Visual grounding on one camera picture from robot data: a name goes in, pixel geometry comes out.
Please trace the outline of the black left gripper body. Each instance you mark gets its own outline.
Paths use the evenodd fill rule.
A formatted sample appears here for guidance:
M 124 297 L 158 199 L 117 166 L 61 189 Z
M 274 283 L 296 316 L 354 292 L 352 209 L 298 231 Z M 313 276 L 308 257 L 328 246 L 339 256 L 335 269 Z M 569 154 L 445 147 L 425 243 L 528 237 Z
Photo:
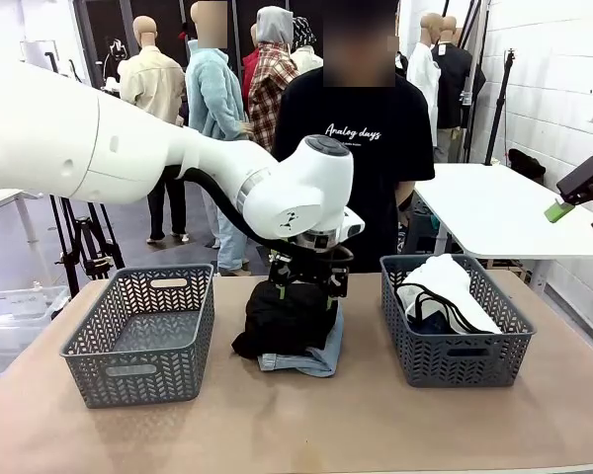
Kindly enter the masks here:
M 289 256 L 271 251 L 270 282 L 315 284 L 326 294 L 324 285 L 331 276 L 349 277 L 350 250 L 346 247 L 339 245 L 325 253 L 311 252 L 304 248 L 299 250 L 304 251 L 304 254 Z

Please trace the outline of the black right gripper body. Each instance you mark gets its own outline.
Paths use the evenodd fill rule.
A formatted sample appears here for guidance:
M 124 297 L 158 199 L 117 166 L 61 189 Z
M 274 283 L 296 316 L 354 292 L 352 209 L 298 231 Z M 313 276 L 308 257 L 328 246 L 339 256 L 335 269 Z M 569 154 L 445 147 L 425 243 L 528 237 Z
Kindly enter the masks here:
M 556 187 L 568 204 L 577 206 L 593 201 L 593 155 L 562 178 Z

